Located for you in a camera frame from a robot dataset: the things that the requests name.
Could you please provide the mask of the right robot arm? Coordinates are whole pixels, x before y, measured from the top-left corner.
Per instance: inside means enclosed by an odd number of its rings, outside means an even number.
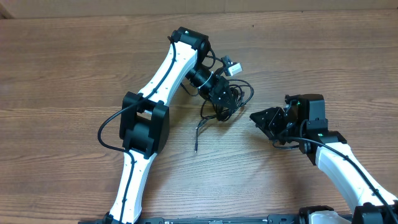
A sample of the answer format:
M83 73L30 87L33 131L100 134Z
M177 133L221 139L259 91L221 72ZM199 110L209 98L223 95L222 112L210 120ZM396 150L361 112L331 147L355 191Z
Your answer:
M250 119L279 150L299 149L334 184L351 210L345 218L325 205L303 207L297 223L397 223L397 197L361 165L347 140L328 128L321 94L286 95L285 106Z

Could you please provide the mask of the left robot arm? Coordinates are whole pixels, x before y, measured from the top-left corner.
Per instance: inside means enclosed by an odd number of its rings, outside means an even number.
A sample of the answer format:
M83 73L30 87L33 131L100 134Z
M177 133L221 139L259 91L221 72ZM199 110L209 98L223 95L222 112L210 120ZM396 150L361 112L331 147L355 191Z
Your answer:
M235 91L222 74L232 77L242 71L228 56L217 58L208 36L179 27L169 36L170 48L150 82L138 93L127 92L119 116L119 137L124 154L118 193L104 223L137 223L142 212L142 197L155 157L169 138L169 104L182 83L188 79L200 96L228 111L236 109Z

